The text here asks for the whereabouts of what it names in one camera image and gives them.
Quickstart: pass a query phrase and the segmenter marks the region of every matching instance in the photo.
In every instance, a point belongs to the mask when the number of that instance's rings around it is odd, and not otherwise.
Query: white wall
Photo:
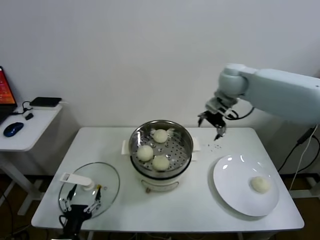
[[[317,0],[1,1],[0,65],[20,100],[69,102],[54,146],[47,145],[51,166],[33,150],[53,174],[61,161],[53,156],[78,126],[153,119],[195,126],[226,63],[314,75],[319,7]],[[267,144],[282,121],[256,110],[232,124],[254,127]]]

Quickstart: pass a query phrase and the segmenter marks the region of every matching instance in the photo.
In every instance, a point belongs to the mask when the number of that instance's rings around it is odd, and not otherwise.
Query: perforated steamer tray
[[[166,142],[154,141],[153,134],[158,129],[168,132]],[[140,161],[137,150],[143,145],[152,147],[153,157],[165,156],[170,162],[169,168],[165,171],[156,171],[152,167],[152,160]],[[180,124],[167,120],[149,121],[139,126],[129,140],[132,165],[140,174],[155,180],[168,180],[183,173],[191,162],[193,147],[193,140],[189,132]]]

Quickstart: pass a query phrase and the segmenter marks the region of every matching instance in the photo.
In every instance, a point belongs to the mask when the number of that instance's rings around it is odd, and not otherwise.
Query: small white desk
[[[28,121],[22,115],[9,116],[0,125],[0,153],[26,152],[30,150],[39,140],[49,124],[57,116],[61,108],[62,106],[58,105],[53,110],[33,110],[32,113],[34,117]],[[15,122],[24,123],[23,128],[12,137],[4,136],[4,129],[8,125]],[[42,199],[43,193],[38,190],[42,181],[37,180],[33,185],[8,159],[3,157],[2,155],[0,155],[0,168],[13,180],[4,192],[5,196],[9,194],[15,183],[17,183],[28,193],[28,196],[26,197],[21,208],[18,211],[18,215],[25,215],[33,200]],[[4,198],[2,197],[0,199],[0,205],[3,201]]]
[[[216,135],[213,128],[188,128],[201,146],[201,151],[196,152],[198,160],[191,162],[176,189],[149,194],[136,179],[129,156],[121,155],[123,140],[128,140],[133,131],[131,127],[81,128],[36,210],[32,225],[61,229],[58,196],[62,173],[72,173],[87,163],[105,162],[119,172],[119,194],[106,212],[83,223],[81,229],[85,231],[226,233],[304,227],[298,209],[252,128],[228,128],[225,137],[218,141],[213,141]],[[211,190],[208,179],[214,163],[222,156],[237,153],[259,160],[278,185],[279,202],[268,216],[238,213]]]

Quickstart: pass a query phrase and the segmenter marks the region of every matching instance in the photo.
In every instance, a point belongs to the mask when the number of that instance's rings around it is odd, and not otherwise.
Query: computer mouse
[[[17,132],[19,132],[24,127],[24,124],[22,122],[15,122],[7,126],[4,131],[3,135],[6,137],[12,137],[16,135]]]

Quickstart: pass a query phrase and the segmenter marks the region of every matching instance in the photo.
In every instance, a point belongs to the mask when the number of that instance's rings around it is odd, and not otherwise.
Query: floor
[[[44,192],[49,184],[50,179],[45,179],[41,185],[40,190]],[[5,191],[7,186],[10,184],[11,180],[5,175],[0,175],[0,189]],[[290,184],[290,179],[285,179],[284,183],[286,185]],[[293,186],[293,190],[306,189],[308,183],[302,179],[298,178]],[[27,194],[18,186],[14,185],[9,196],[7,197],[12,211],[14,214],[13,228],[14,232],[21,230],[21,227],[28,226],[31,223],[34,212],[36,211],[39,202],[33,202],[30,209],[28,210],[26,216],[18,216],[17,212],[23,203]],[[320,200],[316,198],[309,199],[295,199],[295,204],[297,205],[303,219],[305,222],[305,227],[297,231],[285,231],[279,232],[274,237],[274,240],[313,240],[320,236]],[[11,217],[8,204],[4,202],[0,206],[0,240],[9,240],[11,232]],[[30,240],[47,240],[51,238],[56,238],[58,233],[53,230],[39,229],[32,226],[29,226],[27,229]],[[86,237],[87,232],[82,232],[81,236]],[[162,238],[169,238],[172,240],[236,240],[238,239],[235,233],[210,233],[210,234],[152,234],[152,236],[145,233],[139,233],[134,235],[134,233],[108,233],[108,232],[95,232],[94,240],[156,240]],[[28,239],[25,236],[21,237],[22,240]]]

